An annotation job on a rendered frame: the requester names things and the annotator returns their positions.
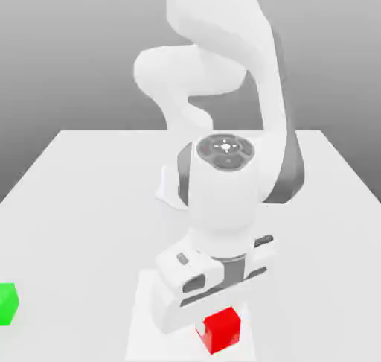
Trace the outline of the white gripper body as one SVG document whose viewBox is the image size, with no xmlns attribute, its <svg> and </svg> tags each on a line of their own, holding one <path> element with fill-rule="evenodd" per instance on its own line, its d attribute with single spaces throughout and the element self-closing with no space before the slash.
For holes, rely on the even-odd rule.
<svg viewBox="0 0 381 362">
<path fill-rule="evenodd" d="M 152 316 L 165 334 L 249 298 L 274 244 L 174 244 L 156 257 Z"/>
</svg>

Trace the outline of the small red cube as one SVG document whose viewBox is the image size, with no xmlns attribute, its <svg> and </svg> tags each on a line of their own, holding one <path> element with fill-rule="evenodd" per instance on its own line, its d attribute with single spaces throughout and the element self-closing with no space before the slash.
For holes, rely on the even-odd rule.
<svg viewBox="0 0 381 362">
<path fill-rule="evenodd" d="M 205 336 L 199 338 L 210 355 L 239 342 L 241 319 L 232 307 L 206 317 L 203 322 L 206 327 Z"/>
</svg>

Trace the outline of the small green cube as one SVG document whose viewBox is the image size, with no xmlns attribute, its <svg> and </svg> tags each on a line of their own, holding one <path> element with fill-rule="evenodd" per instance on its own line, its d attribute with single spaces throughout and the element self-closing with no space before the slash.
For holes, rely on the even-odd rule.
<svg viewBox="0 0 381 362">
<path fill-rule="evenodd" d="M 15 283 L 0 283 L 0 326 L 11 324 L 18 307 L 19 296 Z"/>
</svg>

